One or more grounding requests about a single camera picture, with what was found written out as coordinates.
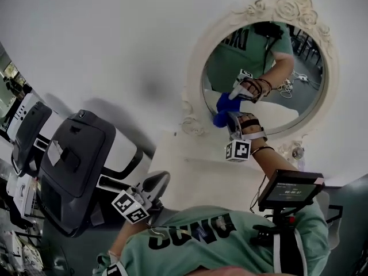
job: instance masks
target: forearm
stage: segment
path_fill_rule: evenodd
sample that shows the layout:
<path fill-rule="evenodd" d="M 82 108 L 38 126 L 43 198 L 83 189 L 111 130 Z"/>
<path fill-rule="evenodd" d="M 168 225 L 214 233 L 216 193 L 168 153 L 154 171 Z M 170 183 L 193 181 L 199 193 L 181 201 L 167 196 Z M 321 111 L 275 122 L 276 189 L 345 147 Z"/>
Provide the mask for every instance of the forearm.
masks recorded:
<path fill-rule="evenodd" d="M 261 146 L 267 146 L 266 142 L 263 140 L 254 140 L 252 141 L 251 151 L 253 152 Z M 256 152 L 253 157 L 268 179 L 272 177 L 275 170 L 298 171 L 292 164 L 271 148 L 262 149 Z"/>
<path fill-rule="evenodd" d="M 147 227 L 147 221 L 142 220 L 141 222 L 138 222 L 134 225 L 125 222 L 125 224 L 122 226 L 116 240 L 114 241 L 113 245 L 110 248 L 110 252 L 112 252 L 117 257 L 120 257 L 123 248 L 125 247 L 127 240 L 132 235 L 135 235 L 139 232 L 142 232 L 146 230 Z"/>
<path fill-rule="evenodd" d="M 277 88 L 278 86 L 283 84 L 284 80 L 286 80 L 292 74 L 293 68 L 293 58 L 278 60 L 276 64 L 268 70 L 268 72 L 266 72 L 259 78 L 270 82 L 273 88 Z"/>

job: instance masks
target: green t-shirt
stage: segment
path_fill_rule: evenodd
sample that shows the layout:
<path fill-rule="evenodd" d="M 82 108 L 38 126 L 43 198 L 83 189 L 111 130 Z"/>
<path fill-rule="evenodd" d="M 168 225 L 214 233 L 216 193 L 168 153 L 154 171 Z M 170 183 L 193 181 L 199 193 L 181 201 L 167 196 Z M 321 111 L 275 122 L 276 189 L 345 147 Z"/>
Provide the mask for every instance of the green t-shirt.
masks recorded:
<path fill-rule="evenodd" d="M 184 210 L 162 227 L 131 236 L 120 259 L 129 276 L 181 276 L 199 267 L 217 269 L 237 266 L 253 273 L 272 273 L 273 248 L 253 246 L 254 225 L 274 224 L 268 219 L 215 206 Z M 329 255 L 328 229 L 318 203 L 296 214 L 308 265 L 308 275 L 322 272 Z M 95 275 L 110 264 L 107 255 L 99 256 Z"/>
<path fill-rule="evenodd" d="M 267 54 L 267 72 L 274 61 L 272 52 L 293 54 L 292 42 L 286 24 L 274 22 L 283 30 L 281 39 L 271 47 Z M 274 38 L 256 34 L 253 25 L 235 31 L 231 37 L 223 40 L 210 55 L 207 62 L 207 75 L 212 88 L 218 92 L 231 92 L 232 85 L 241 69 L 253 74 L 253 78 L 263 75 L 263 63 L 266 47 Z"/>

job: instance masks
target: blue cloth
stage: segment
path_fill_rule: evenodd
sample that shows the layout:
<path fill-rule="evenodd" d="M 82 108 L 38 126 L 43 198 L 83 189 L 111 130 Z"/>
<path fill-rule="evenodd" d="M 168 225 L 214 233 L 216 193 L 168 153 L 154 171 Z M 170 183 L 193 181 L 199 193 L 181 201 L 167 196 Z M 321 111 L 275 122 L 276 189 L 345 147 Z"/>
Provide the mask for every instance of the blue cloth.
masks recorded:
<path fill-rule="evenodd" d="M 240 103 L 243 99 L 235 97 L 233 100 L 229 99 L 230 93 L 222 93 L 218 99 L 216 108 L 218 114 L 213 119 L 213 124 L 218 128 L 223 128 L 227 125 L 229 116 L 227 112 L 238 112 L 240 111 Z"/>

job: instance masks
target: electronic display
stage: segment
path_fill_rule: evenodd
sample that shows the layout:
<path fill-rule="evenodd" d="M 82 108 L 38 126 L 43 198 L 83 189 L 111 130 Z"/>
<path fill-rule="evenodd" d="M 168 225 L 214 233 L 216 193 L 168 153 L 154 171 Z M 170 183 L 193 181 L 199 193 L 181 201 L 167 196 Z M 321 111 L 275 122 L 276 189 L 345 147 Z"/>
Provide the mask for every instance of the electronic display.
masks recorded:
<path fill-rule="evenodd" d="M 316 186 L 315 184 L 277 183 L 267 200 L 305 201 Z"/>

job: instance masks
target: round mirror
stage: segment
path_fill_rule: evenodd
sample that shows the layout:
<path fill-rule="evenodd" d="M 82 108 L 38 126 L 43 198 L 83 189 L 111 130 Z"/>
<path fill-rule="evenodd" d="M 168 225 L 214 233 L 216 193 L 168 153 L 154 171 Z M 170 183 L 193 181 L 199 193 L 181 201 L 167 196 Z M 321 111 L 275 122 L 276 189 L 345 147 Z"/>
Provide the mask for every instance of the round mirror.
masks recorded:
<path fill-rule="evenodd" d="M 257 22 L 239 28 L 214 49 L 204 68 L 203 95 L 213 115 L 221 95 L 231 93 L 244 75 L 265 80 L 264 96 L 241 101 L 240 111 L 253 113 L 273 134 L 296 125 L 317 104 L 324 62 L 316 42 L 296 26 Z M 252 86 L 247 89 L 256 94 Z"/>

